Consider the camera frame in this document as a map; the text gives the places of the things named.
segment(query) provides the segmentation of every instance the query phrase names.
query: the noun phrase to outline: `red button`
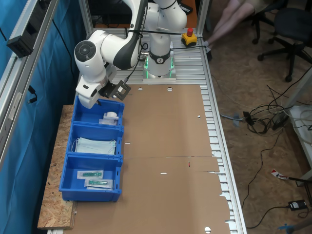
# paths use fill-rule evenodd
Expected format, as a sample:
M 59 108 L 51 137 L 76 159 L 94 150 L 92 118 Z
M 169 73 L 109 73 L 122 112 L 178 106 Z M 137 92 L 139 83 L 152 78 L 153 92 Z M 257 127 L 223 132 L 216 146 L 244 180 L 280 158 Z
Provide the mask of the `red button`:
M 187 30 L 187 36 L 188 37 L 191 37 L 193 35 L 193 28 L 189 28 L 188 30 Z

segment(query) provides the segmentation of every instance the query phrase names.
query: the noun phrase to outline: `cardboard sheet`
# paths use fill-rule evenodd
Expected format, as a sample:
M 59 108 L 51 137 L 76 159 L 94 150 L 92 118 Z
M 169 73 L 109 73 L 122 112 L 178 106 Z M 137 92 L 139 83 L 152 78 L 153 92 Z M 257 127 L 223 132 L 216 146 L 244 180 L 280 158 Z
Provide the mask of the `cardboard sheet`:
M 125 158 L 212 156 L 199 85 L 131 85 L 129 94 Z
M 124 159 L 117 202 L 79 202 L 65 234 L 229 234 L 215 157 Z

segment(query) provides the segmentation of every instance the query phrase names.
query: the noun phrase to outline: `blue face mask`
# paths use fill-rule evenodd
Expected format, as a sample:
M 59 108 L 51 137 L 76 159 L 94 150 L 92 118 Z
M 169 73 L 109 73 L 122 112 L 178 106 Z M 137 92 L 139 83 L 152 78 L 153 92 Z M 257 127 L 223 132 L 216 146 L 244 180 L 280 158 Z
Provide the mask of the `blue face mask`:
M 90 154 L 102 154 L 102 155 L 114 155 L 115 154 L 115 148 L 116 148 L 115 140 L 98 141 L 98 140 L 88 140 L 85 138 L 78 138 L 74 143 L 76 143 L 75 152 L 77 153 L 90 153 Z

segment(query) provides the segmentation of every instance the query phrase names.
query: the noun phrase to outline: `white label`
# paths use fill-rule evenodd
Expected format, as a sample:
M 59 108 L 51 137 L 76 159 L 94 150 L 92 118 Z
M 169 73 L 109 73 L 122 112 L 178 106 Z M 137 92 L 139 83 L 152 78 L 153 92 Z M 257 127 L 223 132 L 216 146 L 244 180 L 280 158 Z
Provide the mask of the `white label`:
M 15 97 L 15 100 L 14 100 L 14 103 L 13 103 L 13 107 L 10 111 L 10 114 L 9 114 L 9 119 L 10 120 L 13 120 L 14 118 L 14 115 L 15 115 L 15 112 L 18 108 L 18 104 L 19 104 L 19 101 L 20 101 L 20 98 L 21 98 L 22 94 L 21 93 L 18 93 Z
M 294 208 L 299 208 L 299 206 L 298 206 L 298 203 L 297 203 L 297 202 L 293 202 L 293 203 L 292 203 L 292 205 L 293 205 L 293 207 L 294 207 Z
M 282 175 L 281 173 L 277 172 L 274 169 L 271 171 L 271 174 L 273 176 L 275 176 L 276 178 L 279 178 L 279 179 L 288 179 L 288 176 L 284 176 L 284 175 Z

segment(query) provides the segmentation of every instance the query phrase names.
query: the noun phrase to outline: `concrete floor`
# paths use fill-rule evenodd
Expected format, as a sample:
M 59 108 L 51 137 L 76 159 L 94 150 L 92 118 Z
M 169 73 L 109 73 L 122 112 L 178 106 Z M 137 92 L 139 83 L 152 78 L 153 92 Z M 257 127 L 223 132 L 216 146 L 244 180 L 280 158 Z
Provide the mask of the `concrete floor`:
M 212 27 L 216 25 L 227 2 L 227 0 L 213 1 L 210 16 Z M 290 1 L 289 6 L 304 8 L 305 3 L 305 1 Z M 268 13 L 268 17 L 274 18 L 274 14 Z M 273 27 L 264 23 L 260 27 L 261 39 L 258 45 L 252 44 L 255 29 L 251 27 L 250 22 L 244 22 L 212 48 L 213 60 L 209 66 L 211 74 L 219 84 L 214 79 L 214 90 L 221 114 L 233 116 L 238 113 L 241 117 L 243 111 L 251 110 L 248 107 L 255 108 L 273 100 L 267 85 L 278 92 L 283 92 L 291 84 L 284 81 L 289 69 L 286 55 L 267 57 L 262 62 L 257 60 L 257 55 L 264 51 L 282 48 L 278 43 L 273 45 L 267 43 L 272 37 L 270 33 L 274 31 Z M 312 55 L 311 49 L 307 48 L 306 51 Z M 309 67 L 310 64 L 296 57 L 292 83 L 298 80 Z M 232 102 L 220 88 L 233 100 L 248 107 Z M 286 94 L 290 95 L 294 89 L 291 88 Z M 301 98 L 302 102 L 312 100 L 311 91 L 312 89 Z M 286 98 L 280 98 L 278 103 L 282 105 L 285 102 Z M 241 203 L 247 195 L 248 183 L 261 166 L 260 151 L 273 147 L 278 134 L 282 132 L 274 149 L 263 153 L 263 168 L 250 185 L 250 195 L 243 209 L 247 227 L 256 225 L 271 207 L 287 206 L 288 201 L 292 200 L 305 199 L 308 202 L 303 187 L 297 187 L 293 181 L 277 179 L 270 173 L 272 169 L 276 169 L 287 176 L 301 177 L 310 169 L 290 123 L 283 131 L 267 137 L 251 133 L 246 123 L 242 122 L 236 127 L 231 120 L 223 118 L 222 126 Z M 262 224 L 256 229 L 248 230 L 248 234 L 285 233 L 278 231 L 277 227 L 284 226 L 285 223 L 292 225 L 302 221 L 297 217 L 298 213 L 300 212 L 292 212 L 288 209 L 272 210 L 266 215 Z M 312 233 L 312 226 L 297 233 Z

